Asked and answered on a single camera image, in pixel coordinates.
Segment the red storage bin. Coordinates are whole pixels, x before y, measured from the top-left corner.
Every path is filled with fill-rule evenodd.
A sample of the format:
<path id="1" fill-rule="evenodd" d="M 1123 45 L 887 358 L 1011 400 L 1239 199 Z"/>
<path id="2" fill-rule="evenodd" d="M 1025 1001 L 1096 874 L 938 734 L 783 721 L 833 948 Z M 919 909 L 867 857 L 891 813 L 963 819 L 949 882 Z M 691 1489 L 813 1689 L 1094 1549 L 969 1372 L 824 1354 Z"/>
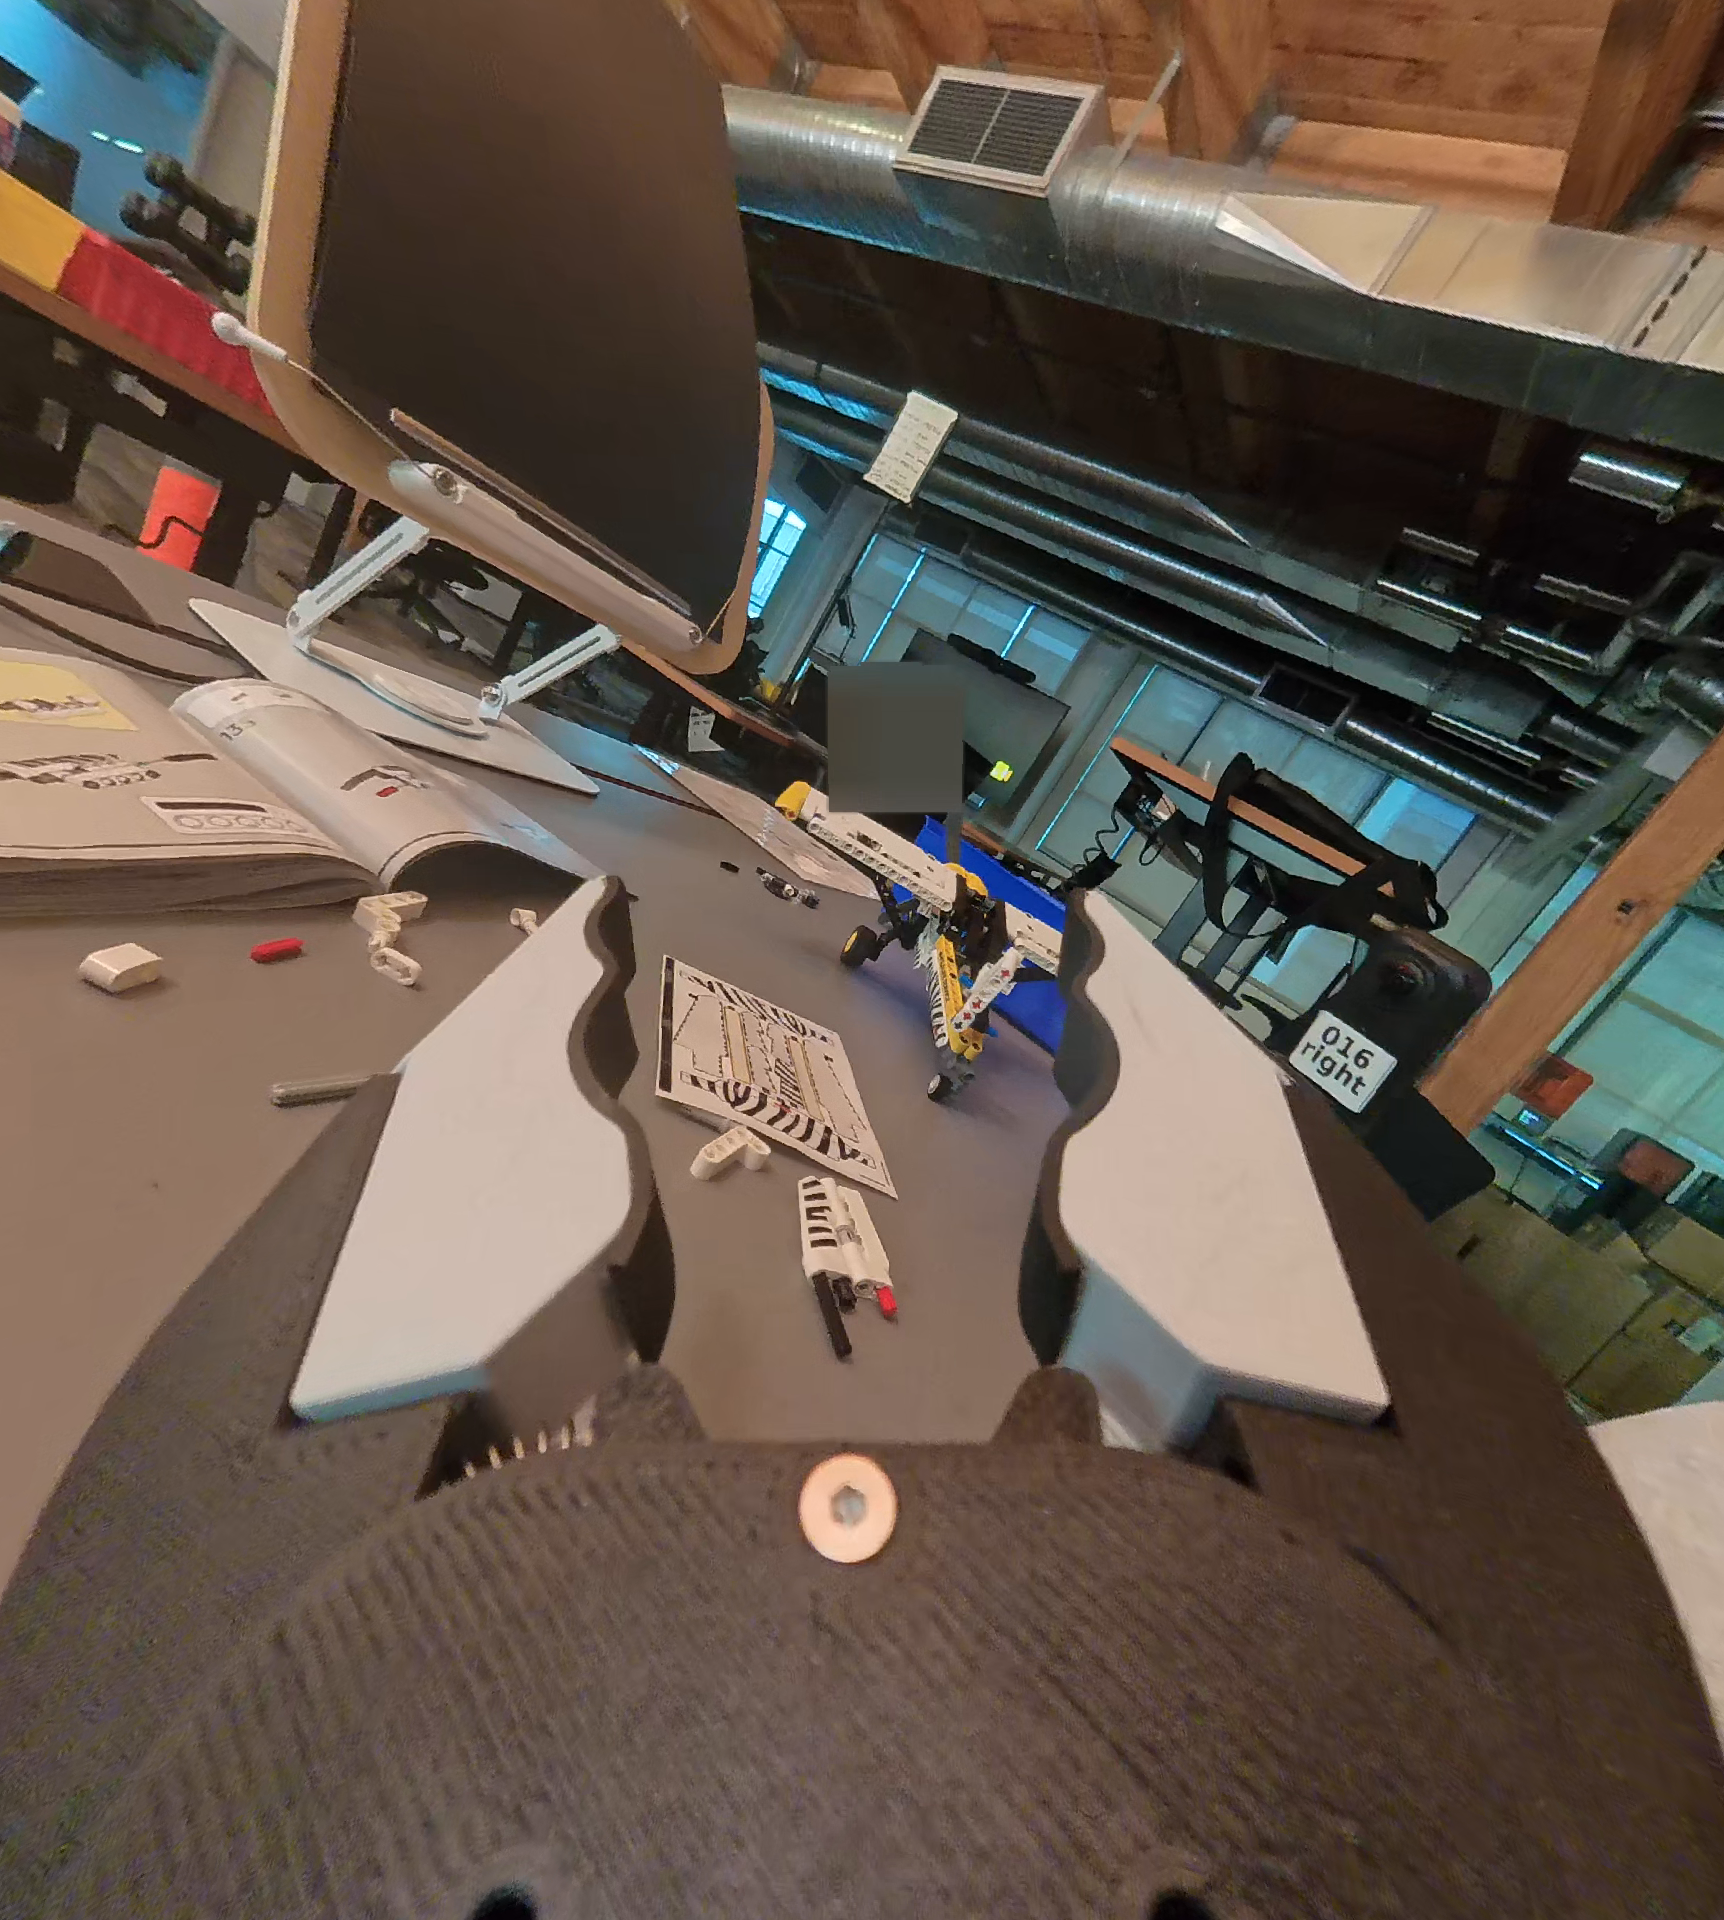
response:
<path id="1" fill-rule="evenodd" d="M 185 371 L 201 375 L 261 415 L 275 416 L 252 354 L 214 331 L 215 305 L 123 251 L 106 234 L 80 227 L 57 291 L 132 342 L 163 354 Z"/>

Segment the grey speckled sheet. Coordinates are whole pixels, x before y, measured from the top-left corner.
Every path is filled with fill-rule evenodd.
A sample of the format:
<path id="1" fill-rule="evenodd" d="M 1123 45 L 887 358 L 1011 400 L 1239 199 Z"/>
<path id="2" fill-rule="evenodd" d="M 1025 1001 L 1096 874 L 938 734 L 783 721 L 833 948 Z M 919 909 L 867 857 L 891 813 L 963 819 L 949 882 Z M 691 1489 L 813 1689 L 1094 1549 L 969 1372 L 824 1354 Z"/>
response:
<path id="1" fill-rule="evenodd" d="M 652 768 L 683 786 L 689 799 L 696 799 L 705 809 L 715 813 L 724 825 L 751 841 L 764 869 L 773 869 L 802 893 L 814 893 L 818 898 L 846 895 L 850 899 L 876 903 L 873 882 L 863 869 L 820 846 L 795 821 L 779 815 L 770 800 L 724 779 L 696 771 L 652 748 L 634 750 Z"/>

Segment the cardboard boxes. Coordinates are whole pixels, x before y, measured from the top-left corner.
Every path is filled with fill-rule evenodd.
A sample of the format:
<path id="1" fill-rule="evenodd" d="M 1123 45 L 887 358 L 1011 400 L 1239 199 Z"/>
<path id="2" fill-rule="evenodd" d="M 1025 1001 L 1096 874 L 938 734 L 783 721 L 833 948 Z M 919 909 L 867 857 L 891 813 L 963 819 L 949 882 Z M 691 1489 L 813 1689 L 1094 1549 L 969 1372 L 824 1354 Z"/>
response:
<path id="1" fill-rule="evenodd" d="M 1446 1256 L 1586 1420 L 1683 1402 L 1724 1362 L 1724 1238 L 1661 1208 L 1626 1232 L 1605 1218 L 1559 1232 L 1502 1188 L 1431 1227 Z"/>

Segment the large blue storage bin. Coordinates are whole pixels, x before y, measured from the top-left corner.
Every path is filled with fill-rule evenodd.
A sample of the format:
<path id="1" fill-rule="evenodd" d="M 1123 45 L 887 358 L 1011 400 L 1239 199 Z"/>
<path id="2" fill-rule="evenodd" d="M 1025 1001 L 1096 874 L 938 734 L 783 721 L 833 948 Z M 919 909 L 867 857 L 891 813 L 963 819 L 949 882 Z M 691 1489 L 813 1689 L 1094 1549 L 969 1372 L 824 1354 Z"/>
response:
<path id="1" fill-rule="evenodd" d="M 1031 914 L 1052 932 L 1060 932 L 1065 925 L 1063 898 L 1052 886 L 1041 883 L 1052 876 L 1031 869 L 1025 863 L 1013 863 L 1006 854 L 988 853 L 972 838 L 963 838 L 962 854 L 966 872 L 988 887 L 993 899 L 1006 905 L 1011 925 L 1015 925 L 1021 914 Z M 1031 973 L 1015 980 L 990 1008 L 990 1025 L 1006 1022 L 1040 1045 L 1044 1054 L 1054 1054 L 1060 1045 L 1063 1017 L 1063 994 L 1057 986 L 1057 970 L 1050 969 L 1044 979 Z"/>

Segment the open instruction booklet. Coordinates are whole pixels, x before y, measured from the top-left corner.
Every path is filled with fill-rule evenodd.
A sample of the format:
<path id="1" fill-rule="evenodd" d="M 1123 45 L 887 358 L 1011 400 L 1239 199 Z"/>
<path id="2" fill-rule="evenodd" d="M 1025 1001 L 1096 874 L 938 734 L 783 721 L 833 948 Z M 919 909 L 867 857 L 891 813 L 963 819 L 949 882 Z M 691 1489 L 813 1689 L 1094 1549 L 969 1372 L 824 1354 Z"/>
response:
<path id="1" fill-rule="evenodd" d="M 456 859 L 599 867 L 503 795 L 263 679 L 163 709 L 0 646 L 0 918 L 339 905 Z"/>

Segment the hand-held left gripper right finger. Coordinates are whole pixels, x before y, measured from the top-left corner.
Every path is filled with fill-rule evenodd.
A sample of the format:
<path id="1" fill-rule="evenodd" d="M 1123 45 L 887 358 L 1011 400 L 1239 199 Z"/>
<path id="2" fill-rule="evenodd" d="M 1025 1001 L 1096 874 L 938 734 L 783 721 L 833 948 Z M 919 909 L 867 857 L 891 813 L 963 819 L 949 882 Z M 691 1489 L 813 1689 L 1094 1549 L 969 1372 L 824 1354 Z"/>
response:
<path id="1" fill-rule="evenodd" d="M 1193 1443 L 1226 1402 L 1369 1427 L 1390 1406 L 1271 1058 L 1096 893 L 1069 906 L 1018 1317 L 1115 1443 Z"/>

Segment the white lego panel assembly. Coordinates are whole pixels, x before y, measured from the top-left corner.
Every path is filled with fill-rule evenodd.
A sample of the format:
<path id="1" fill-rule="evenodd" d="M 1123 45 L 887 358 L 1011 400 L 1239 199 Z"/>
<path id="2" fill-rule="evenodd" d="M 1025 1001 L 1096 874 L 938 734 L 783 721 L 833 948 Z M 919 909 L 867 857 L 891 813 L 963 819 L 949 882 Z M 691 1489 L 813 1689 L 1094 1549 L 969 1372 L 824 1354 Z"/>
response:
<path id="1" fill-rule="evenodd" d="M 863 1191 L 826 1174 L 797 1179 L 801 1264 L 837 1362 L 853 1359 L 850 1317 L 872 1305 L 898 1323 L 898 1291 L 887 1253 Z"/>

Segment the dark monitor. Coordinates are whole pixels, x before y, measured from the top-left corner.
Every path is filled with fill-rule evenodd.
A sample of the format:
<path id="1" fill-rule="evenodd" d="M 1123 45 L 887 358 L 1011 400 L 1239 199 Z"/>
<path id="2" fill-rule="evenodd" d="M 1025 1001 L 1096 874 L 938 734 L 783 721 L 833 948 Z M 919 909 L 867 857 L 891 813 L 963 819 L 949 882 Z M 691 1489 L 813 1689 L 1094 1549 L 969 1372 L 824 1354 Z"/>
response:
<path id="1" fill-rule="evenodd" d="M 962 686 L 972 793 L 1015 786 L 1038 768 L 1069 718 L 1069 705 L 1044 692 L 1027 668 L 969 638 L 940 638 L 919 627 L 903 661 L 936 665 Z"/>

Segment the dark grey flat pad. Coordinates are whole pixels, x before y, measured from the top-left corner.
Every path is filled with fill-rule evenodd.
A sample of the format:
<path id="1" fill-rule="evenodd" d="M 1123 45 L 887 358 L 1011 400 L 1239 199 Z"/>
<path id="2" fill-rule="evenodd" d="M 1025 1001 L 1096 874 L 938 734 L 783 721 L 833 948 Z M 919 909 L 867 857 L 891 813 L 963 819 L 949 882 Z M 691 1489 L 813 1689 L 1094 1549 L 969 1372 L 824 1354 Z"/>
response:
<path id="1" fill-rule="evenodd" d="M 150 610 L 106 561 L 12 517 L 0 517 L 0 627 L 9 644 L 48 638 L 175 686 L 248 676 L 241 657 L 201 624 Z"/>

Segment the zebra sticker sheet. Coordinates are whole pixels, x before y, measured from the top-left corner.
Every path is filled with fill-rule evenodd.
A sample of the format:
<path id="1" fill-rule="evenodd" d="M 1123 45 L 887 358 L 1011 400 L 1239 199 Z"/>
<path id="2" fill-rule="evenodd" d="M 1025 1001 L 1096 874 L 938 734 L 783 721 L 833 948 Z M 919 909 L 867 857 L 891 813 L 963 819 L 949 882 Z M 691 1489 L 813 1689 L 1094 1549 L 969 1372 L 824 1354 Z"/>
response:
<path id="1" fill-rule="evenodd" d="M 658 975 L 657 1097 L 898 1199 L 840 1037 L 674 956 Z"/>

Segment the white hanging paper sign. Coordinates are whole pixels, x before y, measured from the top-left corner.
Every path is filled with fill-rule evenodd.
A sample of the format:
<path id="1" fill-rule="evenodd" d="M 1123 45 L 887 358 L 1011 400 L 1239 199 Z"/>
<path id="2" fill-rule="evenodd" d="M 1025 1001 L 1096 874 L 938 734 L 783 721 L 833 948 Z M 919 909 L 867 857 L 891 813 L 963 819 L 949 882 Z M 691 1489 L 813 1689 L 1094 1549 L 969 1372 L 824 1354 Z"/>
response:
<path id="1" fill-rule="evenodd" d="M 925 393 L 908 393 L 884 444 L 864 470 L 864 483 L 892 503 L 905 506 L 915 505 L 957 425 L 959 413 L 943 400 Z"/>

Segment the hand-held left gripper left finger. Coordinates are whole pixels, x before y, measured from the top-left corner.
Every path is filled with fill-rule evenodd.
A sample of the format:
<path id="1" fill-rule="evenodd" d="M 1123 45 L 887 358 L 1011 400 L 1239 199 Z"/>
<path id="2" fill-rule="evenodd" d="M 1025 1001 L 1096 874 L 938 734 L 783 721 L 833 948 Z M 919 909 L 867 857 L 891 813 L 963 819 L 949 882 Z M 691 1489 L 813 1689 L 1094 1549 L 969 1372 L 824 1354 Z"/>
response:
<path id="1" fill-rule="evenodd" d="M 570 1427 L 674 1318 L 626 1005 L 629 898 L 563 899 L 402 1060 L 290 1392 L 307 1426 L 466 1400 Z"/>

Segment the yellow white lego crane model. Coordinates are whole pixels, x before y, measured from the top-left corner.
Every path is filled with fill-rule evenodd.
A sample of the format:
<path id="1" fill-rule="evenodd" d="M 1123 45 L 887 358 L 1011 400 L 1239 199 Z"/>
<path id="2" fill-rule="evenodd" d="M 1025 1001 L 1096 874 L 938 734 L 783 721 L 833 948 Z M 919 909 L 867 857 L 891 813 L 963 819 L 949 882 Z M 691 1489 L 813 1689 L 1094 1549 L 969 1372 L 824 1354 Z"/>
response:
<path id="1" fill-rule="evenodd" d="M 998 1001 L 1018 982 L 1060 975 L 1060 931 L 990 895 L 959 863 L 934 857 L 863 815 L 831 809 L 807 782 L 788 786 L 777 809 L 869 876 L 879 924 L 850 931 L 840 963 L 857 969 L 891 945 L 915 956 L 936 1064 L 925 1097 L 951 1101 L 975 1076 Z"/>

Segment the wooden support post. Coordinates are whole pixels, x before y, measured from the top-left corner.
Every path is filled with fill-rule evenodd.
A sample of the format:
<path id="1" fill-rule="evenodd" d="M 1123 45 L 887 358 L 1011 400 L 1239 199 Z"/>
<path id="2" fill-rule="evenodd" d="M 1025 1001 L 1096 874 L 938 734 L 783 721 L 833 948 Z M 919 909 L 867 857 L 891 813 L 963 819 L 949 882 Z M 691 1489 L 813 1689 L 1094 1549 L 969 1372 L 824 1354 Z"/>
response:
<path id="1" fill-rule="evenodd" d="M 1421 1083 L 1457 1135 L 1472 1135 L 1494 1112 L 1720 853 L 1724 729 Z"/>

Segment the black monitor on stand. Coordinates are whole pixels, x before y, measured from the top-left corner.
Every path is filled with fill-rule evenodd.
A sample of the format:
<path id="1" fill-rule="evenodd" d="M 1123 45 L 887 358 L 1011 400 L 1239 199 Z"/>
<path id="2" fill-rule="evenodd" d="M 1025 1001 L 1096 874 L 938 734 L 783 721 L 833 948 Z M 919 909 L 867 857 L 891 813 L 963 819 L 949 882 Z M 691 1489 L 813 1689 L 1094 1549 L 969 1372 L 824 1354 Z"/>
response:
<path id="1" fill-rule="evenodd" d="M 691 677 L 774 422 L 722 88 L 657 2 L 295 2 L 248 324 L 335 478 Z"/>

